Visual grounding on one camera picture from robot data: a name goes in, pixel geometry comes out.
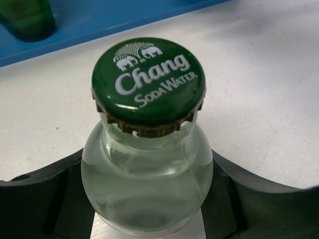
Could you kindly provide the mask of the green Perrier bottle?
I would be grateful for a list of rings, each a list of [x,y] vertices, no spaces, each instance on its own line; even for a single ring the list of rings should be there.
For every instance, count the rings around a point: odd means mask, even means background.
[[[25,42],[44,40],[56,29],[48,0],[1,0],[0,23]]]

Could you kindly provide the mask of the clear glass bottle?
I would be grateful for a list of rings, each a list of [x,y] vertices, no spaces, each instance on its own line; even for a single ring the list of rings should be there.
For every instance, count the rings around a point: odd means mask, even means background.
[[[132,38],[109,48],[92,74],[100,121],[83,149],[81,176],[95,212],[139,238],[184,227],[202,206],[213,155],[197,124],[204,70],[183,46]]]

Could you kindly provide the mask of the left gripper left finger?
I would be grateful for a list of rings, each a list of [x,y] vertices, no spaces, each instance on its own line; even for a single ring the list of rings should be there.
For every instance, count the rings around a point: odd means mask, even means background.
[[[81,179],[82,150],[0,182],[2,239],[88,239],[95,211]]]

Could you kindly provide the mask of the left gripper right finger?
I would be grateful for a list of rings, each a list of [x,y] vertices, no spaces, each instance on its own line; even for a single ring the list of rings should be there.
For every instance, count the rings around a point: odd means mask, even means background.
[[[298,189],[262,178],[216,152],[201,206],[208,239],[317,239],[319,188]]]

